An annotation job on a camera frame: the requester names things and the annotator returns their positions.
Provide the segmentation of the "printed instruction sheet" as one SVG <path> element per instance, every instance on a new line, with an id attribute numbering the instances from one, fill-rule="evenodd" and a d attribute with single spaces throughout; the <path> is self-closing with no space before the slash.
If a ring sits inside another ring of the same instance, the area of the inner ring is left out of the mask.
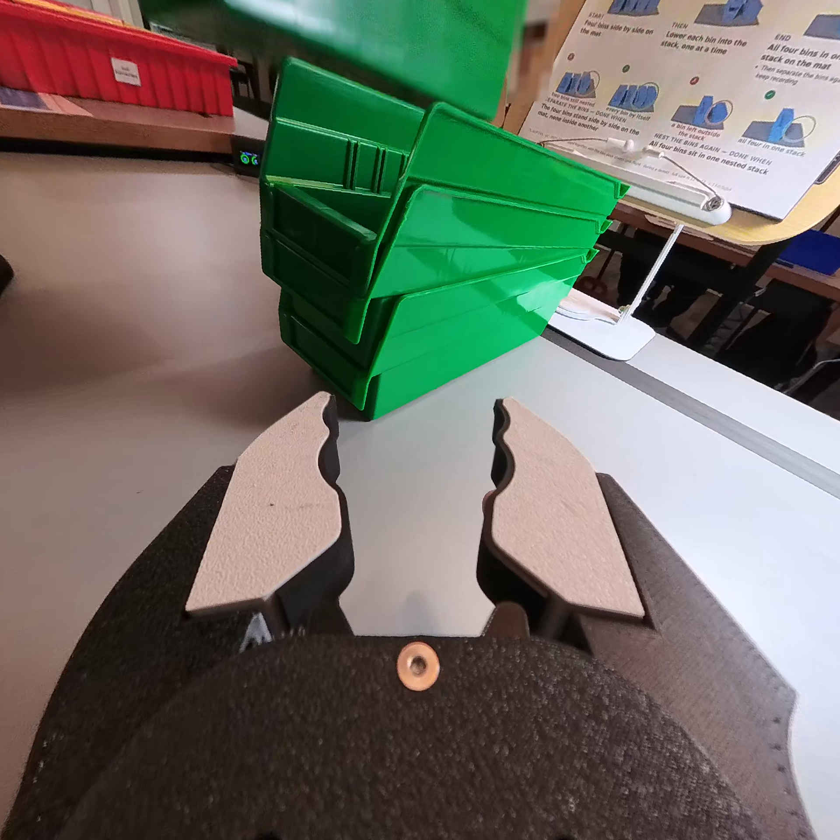
<path id="1" fill-rule="evenodd" d="M 521 137 L 652 144 L 784 219 L 839 145 L 839 5 L 585 2 Z"/>

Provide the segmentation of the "brown wooden desk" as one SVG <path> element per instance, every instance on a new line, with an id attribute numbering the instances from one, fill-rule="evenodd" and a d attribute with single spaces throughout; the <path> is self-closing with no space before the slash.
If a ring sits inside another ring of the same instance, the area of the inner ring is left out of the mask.
<path id="1" fill-rule="evenodd" d="M 2 90 L 2 152 L 224 163 L 235 137 L 264 141 L 268 122 L 55 94 Z"/>

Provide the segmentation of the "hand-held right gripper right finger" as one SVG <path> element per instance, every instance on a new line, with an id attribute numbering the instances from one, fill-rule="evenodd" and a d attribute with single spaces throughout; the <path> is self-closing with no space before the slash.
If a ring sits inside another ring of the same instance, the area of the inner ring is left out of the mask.
<path id="1" fill-rule="evenodd" d="M 585 617 L 643 626 L 644 599 L 590 461 L 517 399 L 493 408 L 479 588 L 495 606 L 520 607 L 536 637 L 561 640 Z"/>

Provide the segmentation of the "instruction sheet on board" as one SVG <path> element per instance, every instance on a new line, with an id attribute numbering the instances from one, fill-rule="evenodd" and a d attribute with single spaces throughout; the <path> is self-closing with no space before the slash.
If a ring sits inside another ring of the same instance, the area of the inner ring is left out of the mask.
<path id="1" fill-rule="evenodd" d="M 511 54 L 507 87 L 497 113 L 499 118 L 503 118 L 501 127 L 505 131 L 520 133 L 537 94 L 548 87 L 553 62 L 583 5 L 583 1 L 526 2 L 527 25 L 545 23 L 546 29 L 535 45 L 520 45 Z M 812 185 L 781 220 L 734 208 L 727 221 L 714 225 L 677 211 L 675 204 L 663 205 L 662 196 L 653 195 L 653 198 L 653 202 L 648 201 L 643 191 L 632 187 L 616 205 L 613 216 L 619 218 L 636 214 L 652 217 L 659 221 L 660 228 L 682 224 L 689 231 L 701 232 L 730 244 L 757 247 L 792 238 L 837 214 L 839 174 L 836 167 L 823 184 Z"/>

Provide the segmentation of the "red plastic bin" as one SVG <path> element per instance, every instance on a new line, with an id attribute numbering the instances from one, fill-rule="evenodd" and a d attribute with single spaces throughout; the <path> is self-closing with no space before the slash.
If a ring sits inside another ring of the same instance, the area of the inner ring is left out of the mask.
<path id="1" fill-rule="evenodd" d="M 234 114 L 237 60 L 60 2 L 1 2 L 2 87 Z"/>

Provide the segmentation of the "blue storage box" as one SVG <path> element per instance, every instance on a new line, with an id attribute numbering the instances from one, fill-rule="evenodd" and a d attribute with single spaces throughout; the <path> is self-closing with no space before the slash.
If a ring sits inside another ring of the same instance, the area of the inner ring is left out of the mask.
<path id="1" fill-rule="evenodd" d="M 806 230 L 793 237 L 776 261 L 834 276 L 839 271 L 839 237 L 820 230 Z"/>

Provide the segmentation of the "white page holder bar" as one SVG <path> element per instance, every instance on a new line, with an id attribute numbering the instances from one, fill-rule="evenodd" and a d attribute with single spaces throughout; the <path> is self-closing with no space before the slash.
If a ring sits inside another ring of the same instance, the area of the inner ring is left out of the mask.
<path id="1" fill-rule="evenodd" d="M 732 207 L 711 185 L 652 144 L 619 138 L 551 138 L 538 145 L 628 186 L 626 197 L 707 226 L 727 223 Z"/>

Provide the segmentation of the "black power station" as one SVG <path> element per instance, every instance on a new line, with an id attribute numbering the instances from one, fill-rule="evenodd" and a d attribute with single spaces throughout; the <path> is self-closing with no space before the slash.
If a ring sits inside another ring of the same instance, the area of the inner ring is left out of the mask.
<path id="1" fill-rule="evenodd" d="M 259 178 L 260 167 L 266 148 L 266 140 L 240 134 L 230 136 L 232 151 L 231 166 L 239 175 Z"/>

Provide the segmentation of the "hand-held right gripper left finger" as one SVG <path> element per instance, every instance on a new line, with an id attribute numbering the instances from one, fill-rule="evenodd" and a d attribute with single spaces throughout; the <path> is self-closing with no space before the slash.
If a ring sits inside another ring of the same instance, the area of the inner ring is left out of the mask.
<path id="1" fill-rule="evenodd" d="M 272 635 L 336 606 L 354 575 L 334 395 L 318 392 L 237 459 L 185 601 L 190 617 L 260 613 Z"/>

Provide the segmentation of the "green plastic bin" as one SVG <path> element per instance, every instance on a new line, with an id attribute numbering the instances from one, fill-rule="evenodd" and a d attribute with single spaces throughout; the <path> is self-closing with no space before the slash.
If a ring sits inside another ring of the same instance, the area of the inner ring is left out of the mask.
<path id="1" fill-rule="evenodd" d="M 276 67 L 297 57 L 419 106 L 496 116 L 523 1 L 142 1 L 151 22 Z"/>
<path id="2" fill-rule="evenodd" d="M 366 418 L 381 417 L 538 337 L 595 249 L 541 266 L 370 300 L 360 340 L 292 290 L 280 335 Z"/>
<path id="3" fill-rule="evenodd" d="M 426 184 L 375 196 L 275 181 L 259 203 L 264 272 L 352 343 L 375 299 L 583 256 L 608 223 Z"/>
<path id="4" fill-rule="evenodd" d="M 627 190 L 445 103 L 421 109 L 290 57 L 259 184 L 275 181 L 375 196 L 426 184 L 604 218 Z"/>

